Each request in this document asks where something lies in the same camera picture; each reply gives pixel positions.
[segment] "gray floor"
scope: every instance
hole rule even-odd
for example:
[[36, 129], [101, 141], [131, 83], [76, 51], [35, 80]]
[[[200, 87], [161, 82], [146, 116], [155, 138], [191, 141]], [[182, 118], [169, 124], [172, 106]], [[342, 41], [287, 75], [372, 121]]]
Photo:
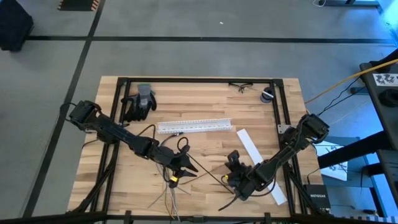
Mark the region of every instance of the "gray floor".
[[[95, 14], [60, 12], [56, 1], [18, 1], [34, 17], [33, 35], [87, 35]], [[375, 9], [317, 8], [311, 3], [109, 0], [95, 35], [390, 38]], [[18, 217], [24, 208], [83, 44], [28, 41], [18, 54], [0, 52], [5, 71], [0, 78], [5, 102], [0, 116], [0, 218]], [[393, 50], [393, 45], [377, 44], [93, 42], [73, 100], [94, 100], [102, 75], [297, 77], [304, 98], [310, 99], [357, 72], [360, 63]], [[348, 84], [307, 108], [320, 112]], [[354, 96], [322, 118], [334, 136], [363, 138], [381, 128], [368, 96]], [[64, 126], [34, 215], [65, 212], [83, 141], [84, 133]]]

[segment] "wooden tabletop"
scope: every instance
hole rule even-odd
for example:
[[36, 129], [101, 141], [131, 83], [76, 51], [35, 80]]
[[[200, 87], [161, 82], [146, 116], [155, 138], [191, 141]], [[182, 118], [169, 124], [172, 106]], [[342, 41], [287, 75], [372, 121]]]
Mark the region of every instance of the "wooden tabletop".
[[[99, 84], [96, 103], [102, 107], [104, 114], [110, 114], [117, 79], [117, 77], [102, 77]], [[232, 131], [184, 134], [189, 138], [191, 156], [208, 170], [219, 167], [212, 172], [218, 179], [229, 172], [223, 164], [227, 161], [226, 156], [233, 150], [239, 151], [242, 162], [252, 164], [236, 134], [240, 129], [246, 129], [264, 159], [278, 152], [272, 104], [264, 104], [259, 99], [261, 90], [268, 84], [254, 84], [251, 89], [246, 88], [244, 93], [238, 92], [236, 87], [228, 86], [226, 83], [150, 83], [150, 85], [156, 93], [157, 110], [150, 111], [145, 121], [131, 122], [127, 129], [134, 134], [160, 121], [232, 118]], [[290, 119], [295, 126], [306, 113], [299, 80], [285, 78], [284, 85]], [[136, 92], [137, 83], [133, 83], [130, 94]], [[279, 105], [279, 111], [284, 122], [282, 105]], [[143, 134], [143, 136], [151, 135], [152, 130]], [[162, 141], [168, 136], [168, 134], [157, 134], [156, 139]], [[87, 134], [86, 142], [95, 137], [95, 134]], [[177, 152], [177, 140], [178, 138], [171, 139], [166, 144], [175, 152]], [[83, 148], [68, 209], [77, 207], [94, 186], [102, 148], [103, 143], [99, 141]], [[297, 156], [302, 180], [306, 183], [307, 174], [318, 168], [317, 156], [311, 146]], [[193, 161], [192, 163], [199, 170], [198, 175], [205, 173]], [[259, 198], [251, 197], [245, 202], [237, 200], [219, 212], [218, 209], [230, 202], [233, 195], [209, 175], [184, 184], [188, 180], [190, 177], [182, 178], [179, 187], [189, 194], [175, 189], [179, 215], [263, 217], [264, 212], [269, 212], [272, 217], [290, 216], [287, 202], [277, 205], [271, 194]], [[312, 174], [310, 180], [312, 184], [322, 184], [320, 172]], [[278, 170], [277, 182], [285, 193], [282, 169]], [[126, 210], [131, 210], [134, 215], [168, 215], [164, 197], [151, 208], [147, 208], [163, 190], [164, 181], [155, 163], [135, 156], [128, 146], [122, 143], [119, 148], [108, 213], [124, 215]], [[98, 209], [101, 209], [102, 198], [100, 197]], [[169, 195], [166, 203], [169, 208], [172, 207]], [[295, 193], [295, 204], [297, 211], [300, 211], [297, 193]]]

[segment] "white paper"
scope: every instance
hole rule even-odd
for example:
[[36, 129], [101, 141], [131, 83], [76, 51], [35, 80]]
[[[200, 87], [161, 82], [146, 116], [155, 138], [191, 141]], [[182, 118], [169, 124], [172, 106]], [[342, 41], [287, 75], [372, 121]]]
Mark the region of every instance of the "white paper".
[[[329, 152], [339, 149], [341, 147], [342, 146], [327, 141], [323, 141], [315, 145], [315, 149], [317, 149], [317, 156], [328, 154]], [[323, 168], [321, 170], [321, 174], [339, 180], [347, 181], [347, 173], [346, 173], [347, 169], [348, 169], [348, 162], [342, 162], [341, 164], [336, 164], [330, 167]]]
[[[261, 163], [263, 161], [262, 156], [257, 147], [254, 145], [253, 141], [251, 140], [248, 132], [245, 129], [242, 129], [238, 131], [237, 134], [241, 142], [243, 143], [244, 148], [249, 153], [250, 158], [253, 160], [254, 165]], [[271, 190], [271, 188], [272, 184], [268, 185], [268, 189]], [[277, 182], [275, 183], [275, 187], [271, 194], [274, 197], [276, 204], [280, 205], [286, 202], [286, 197]]]
[[373, 78], [377, 86], [398, 86], [398, 74], [375, 73]]

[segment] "black glove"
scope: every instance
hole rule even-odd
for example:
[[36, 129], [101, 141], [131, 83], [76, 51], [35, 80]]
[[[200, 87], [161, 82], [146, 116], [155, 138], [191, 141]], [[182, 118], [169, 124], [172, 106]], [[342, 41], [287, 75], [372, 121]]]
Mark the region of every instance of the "black glove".
[[150, 85], [138, 85], [138, 94], [123, 98], [122, 102], [131, 101], [131, 105], [127, 113], [124, 115], [124, 120], [140, 121], [145, 120], [148, 116], [149, 109], [156, 110], [156, 100], [150, 91]]

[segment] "white plastic strip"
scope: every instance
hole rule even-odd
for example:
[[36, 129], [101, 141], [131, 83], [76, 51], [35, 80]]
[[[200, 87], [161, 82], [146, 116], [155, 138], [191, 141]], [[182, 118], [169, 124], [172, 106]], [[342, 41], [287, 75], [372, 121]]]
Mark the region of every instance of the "white plastic strip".
[[232, 129], [231, 119], [204, 119], [193, 121], [158, 122], [159, 134], [197, 133], [205, 131], [228, 131]]
[[[248, 132], [245, 129], [242, 129], [238, 131], [237, 134], [242, 141], [244, 148], [249, 153], [251, 160], [253, 160], [254, 165], [261, 163], [263, 161], [262, 156], [257, 147], [254, 145], [253, 141], [251, 140]], [[271, 190], [272, 184], [268, 185], [267, 188]], [[271, 194], [274, 197], [276, 204], [280, 205], [286, 202], [286, 197], [277, 182], [275, 183], [275, 187]]]

